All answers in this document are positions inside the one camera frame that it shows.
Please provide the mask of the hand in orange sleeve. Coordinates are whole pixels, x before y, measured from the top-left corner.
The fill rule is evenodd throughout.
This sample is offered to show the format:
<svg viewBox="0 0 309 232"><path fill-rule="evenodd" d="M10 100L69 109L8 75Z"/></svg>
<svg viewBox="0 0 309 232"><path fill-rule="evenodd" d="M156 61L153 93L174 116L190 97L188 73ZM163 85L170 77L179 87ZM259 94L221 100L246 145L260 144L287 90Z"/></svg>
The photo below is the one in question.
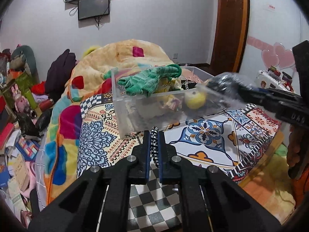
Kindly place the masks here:
<svg viewBox="0 0 309 232"><path fill-rule="evenodd" d="M308 164L308 129L290 125L290 136L286 161L288 175L299 180Z"/></svg>

